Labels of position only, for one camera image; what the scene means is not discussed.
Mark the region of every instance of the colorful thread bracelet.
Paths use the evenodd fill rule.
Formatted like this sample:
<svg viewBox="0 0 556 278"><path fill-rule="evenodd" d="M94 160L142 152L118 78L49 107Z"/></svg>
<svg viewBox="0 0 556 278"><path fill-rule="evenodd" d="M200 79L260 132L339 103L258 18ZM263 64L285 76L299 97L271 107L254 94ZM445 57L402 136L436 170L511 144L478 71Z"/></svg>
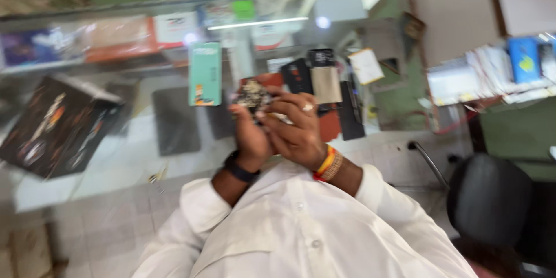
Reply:
<svg viewBox="0 0 556 278"><path fill-rule="evenodd" d="M329 181L338 173L343 159L344 156L329 145L323 164L316 172L313 172L313 179Z"/></svg>

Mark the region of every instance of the glass countertop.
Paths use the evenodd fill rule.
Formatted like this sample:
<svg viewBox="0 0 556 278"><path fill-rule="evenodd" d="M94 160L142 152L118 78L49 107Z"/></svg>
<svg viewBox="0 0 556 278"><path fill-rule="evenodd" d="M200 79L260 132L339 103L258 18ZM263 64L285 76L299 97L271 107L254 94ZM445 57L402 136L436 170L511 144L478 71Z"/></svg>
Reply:
<svg viewBox="0 0 556 278"><path fill-rule="evenodd" d="M153 17L156 24L160 16L165 21L195 17L186 22L190 30L181 33L182 40L169 34L166 42L157 30L156 53L100 61L76 57L0 69L0 142L45 75L63 73L132 95L126 102L128 119L102 139L84 172L44 180L0 161L2 183L10 185L15 212L148 185L153 177L160 182L212 175L235 149L226 123L231 121L229 114L196 107L199 150L161 156L153 104L154 92L189 86L187 47L198 40L220 42L225 102L242 78L276 72L284 62L306 58L310 49L334 49L340 78L346 79L347 55L373 48L379 60L394 61L383 67L383 79L358 86L367 137L384 130L426 129L429 123L421 113L429 112L419 101L428 99L427 80L419 53L411 53L401 26L409 11L409 0L161 0L0 18L0 34L7 34L69 25L76 29L106 18ZM330 142L347 153L367 140L344 141L340 133Z"/></svg>

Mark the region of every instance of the black phone case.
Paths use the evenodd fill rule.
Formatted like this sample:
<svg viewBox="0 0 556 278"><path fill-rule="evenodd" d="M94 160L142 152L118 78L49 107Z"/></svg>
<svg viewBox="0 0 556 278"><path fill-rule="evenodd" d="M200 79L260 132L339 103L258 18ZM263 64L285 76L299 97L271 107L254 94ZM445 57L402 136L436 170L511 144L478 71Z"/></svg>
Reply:
<svg viewBox="0 0 556 278"><path fill-rule="evenodd" d="M351 82L340 82L342 89L342 108L340 108L340 126L342 128L342 136L344 141L365 137L365 127L355 120L353 105L351 105L350 88L348 84Z"/></svg>
<svg viewBox="0 0 556 278"><path fill-rule="evenodd" d="M189 106L188 88L157 90L152 101L160 156L199 151L197 108Z"/></svg>
<svg viewBox="0 0 556 278"><path fill-rule="evenodd" d="M206 107L212 135L217 140L233 136L235 129L235 123L232 114L228 111L228 103L224 94L225 92L222 90L222 104Z"/></svg>
<svg viewBox="0 0 556 278"><path fill-rule="evenodd" d="M300 58L284 65L280 71L282 72L284 82L292 93L305 92L313 94L311 72L305 64L305 58Z"/></svg>

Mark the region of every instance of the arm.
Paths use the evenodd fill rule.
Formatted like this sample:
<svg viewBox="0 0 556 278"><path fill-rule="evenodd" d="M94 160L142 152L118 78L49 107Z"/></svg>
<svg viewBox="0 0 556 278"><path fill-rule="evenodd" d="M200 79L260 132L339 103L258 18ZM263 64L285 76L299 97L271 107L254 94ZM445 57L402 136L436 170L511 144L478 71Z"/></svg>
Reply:
<svg viewBox="0 0 556 278"><path fill-rule="evenodd" d="M446 276L461 277L465 272L469 277L476 277L444 230L435 224L419 203L384 182L376 167L363 166L363 177L355 198L375 212L414 251Z"/></svg>
<svg viewBox="0 0 556 278"><path fill-rule="evenodd" d="M186 184L180 207L146 246L133 278L189 277L209 234L230 211L210 179Z"/></svg>
<svg viewBox="0 0 556 278"><path fill-rule="evenodd" d="M287 125L269 116L258 116L259 120L268 127L269 137L282 156L316 171L326 158L326 145L319 138L315 110L303 110L310 107L307 104L316 107L314 97L303 93L272 91L279 98L269 106L268 111L286 114L294 124ZM448 277L461 276L462 272L475 277L446 233L434 223L419 203L385 183L376 167L367 165L361 168L344 158L336 176L328 183L354 196L375 212L415 252Z"/></svg>
<svg viewBox="0 0 556 278"><path fill-rule="evenodd" d="M245 108L231 105L236 116L236 164L256 172L272 154L265 133L253 124ZM221 169L213 178L186 184L180 207L157 232L139 259L133 278L185 278L197 261L212 230L226 218L248 183Z"/></svg>

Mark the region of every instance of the mint green phone case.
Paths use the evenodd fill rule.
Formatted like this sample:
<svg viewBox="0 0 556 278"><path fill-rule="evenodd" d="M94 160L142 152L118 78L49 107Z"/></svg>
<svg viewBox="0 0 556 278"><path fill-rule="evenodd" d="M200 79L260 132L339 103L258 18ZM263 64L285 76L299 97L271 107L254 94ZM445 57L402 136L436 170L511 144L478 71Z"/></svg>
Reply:
<svg viewBox="0 0 556 278"><path fill-rule="evenodd" d="M192 43L189 48L189 105L217 106L222 102L220 43Z"/></svg>

